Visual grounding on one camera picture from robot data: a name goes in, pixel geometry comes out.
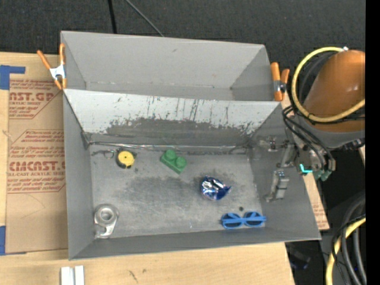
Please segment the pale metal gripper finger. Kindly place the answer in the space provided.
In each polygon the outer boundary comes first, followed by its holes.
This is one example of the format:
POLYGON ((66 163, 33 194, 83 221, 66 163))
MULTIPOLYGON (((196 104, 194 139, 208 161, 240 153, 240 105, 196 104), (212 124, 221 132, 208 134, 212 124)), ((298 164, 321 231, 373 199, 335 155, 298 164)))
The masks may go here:
POLYGON ((287 191, 289 180, 289 177, 285 175, 283 170, 275 170, 271 179, 270 191, 265 195, 265 201, 273 202, 282 200, 287 191))
POLYGON ((275 136, 261 137, 258 140, 258 145, 267 152, 277 152, 284 148, 287 140, 277 138, 275 136))

